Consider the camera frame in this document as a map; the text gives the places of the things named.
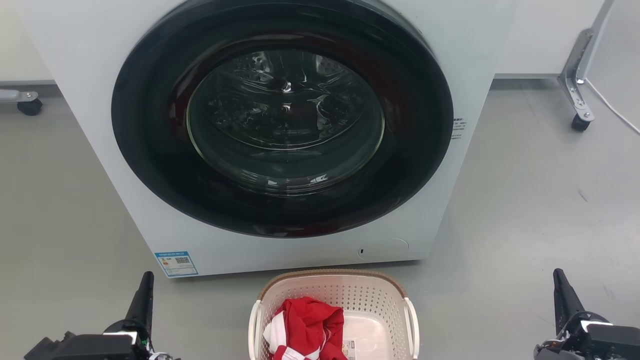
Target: basket handle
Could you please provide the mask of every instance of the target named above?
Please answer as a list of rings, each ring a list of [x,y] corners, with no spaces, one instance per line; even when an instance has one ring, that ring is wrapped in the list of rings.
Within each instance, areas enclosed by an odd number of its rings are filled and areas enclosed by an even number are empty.
[[[420,329],[418,327],[418,315],[415,313],[413,303],[408,297],[404,298],[404,316],[406,317],[406,331],[409,335],[409,352],[412,359],[416,360],[420,353]]]
[[[260,311],[260,300],[256,300],[253,308],[251,309],[251,315],[249,316],[249,359],[256,360],[256,355],[258,353],[258,312]]]

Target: white wall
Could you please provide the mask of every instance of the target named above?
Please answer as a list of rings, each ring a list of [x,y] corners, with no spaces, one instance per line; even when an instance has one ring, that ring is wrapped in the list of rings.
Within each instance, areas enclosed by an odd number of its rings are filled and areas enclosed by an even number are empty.
[[[0,0],[0,83],[50,83],[52,79],[22,25],[14,0]]]
[[[520,0],[497,74],[559,74],[604,0]]]

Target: gray floor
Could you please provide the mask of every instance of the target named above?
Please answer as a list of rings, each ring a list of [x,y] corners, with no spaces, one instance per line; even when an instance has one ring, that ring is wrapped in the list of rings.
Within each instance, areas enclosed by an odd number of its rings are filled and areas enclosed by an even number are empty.
[[[614,7],[590,79],[640,126],[640,4]],[[530,359],[554,335],[555,267],[587,309],[640,327],[640,136],[595,96],[597,121],[569,128],[554,81],[496,81],[427,261],[397,277],[420,318],[421,359]],[[278,272],[169,281],[66,102],[39,117],[0,104],[0,348],[101,332],[156,278],[154,343],[183,359],[246,359],[249,311]]]

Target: black round door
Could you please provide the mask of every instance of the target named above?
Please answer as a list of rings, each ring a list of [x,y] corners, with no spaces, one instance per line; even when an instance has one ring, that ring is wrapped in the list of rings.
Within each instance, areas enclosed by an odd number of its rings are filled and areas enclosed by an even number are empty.
[[[421,36],[354,0],[187,1],[126,59],[111,111],[124,158],[157,196],[277,237],[397,208],[440,165],[453,122]]]

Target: clothes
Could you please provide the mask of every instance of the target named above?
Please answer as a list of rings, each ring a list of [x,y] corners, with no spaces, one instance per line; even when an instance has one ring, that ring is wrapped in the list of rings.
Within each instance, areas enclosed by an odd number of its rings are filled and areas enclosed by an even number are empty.
[[[341,307],[310,297],[287,299],[262,336],[273,360],[347,360],[342,353]]]

